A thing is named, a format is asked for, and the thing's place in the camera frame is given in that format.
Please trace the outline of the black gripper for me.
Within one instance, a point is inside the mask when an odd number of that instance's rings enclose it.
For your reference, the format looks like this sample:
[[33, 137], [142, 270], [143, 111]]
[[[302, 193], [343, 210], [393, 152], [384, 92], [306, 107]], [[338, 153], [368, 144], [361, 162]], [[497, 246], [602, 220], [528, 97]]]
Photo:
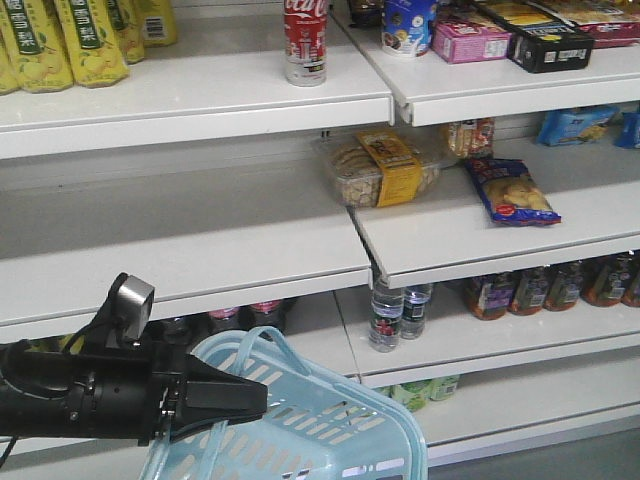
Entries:
[[150, 377], [145, 389], [138, 446], [167, 436], [177, 442], [227, 421], [259, 420], [267, 410], [267, 387], [219, 370], [185, 345], [145, 337]]

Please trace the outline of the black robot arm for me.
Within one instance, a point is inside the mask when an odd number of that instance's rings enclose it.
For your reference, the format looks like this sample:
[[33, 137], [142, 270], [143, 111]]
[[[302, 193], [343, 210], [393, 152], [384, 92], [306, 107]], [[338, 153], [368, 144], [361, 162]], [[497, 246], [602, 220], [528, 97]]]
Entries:
[[41, 352], [1, 348], [1, 433], [20, 438], [177, 442], [227, 421], [262, 418], [266, 385], [216, 369], [184, 347]]

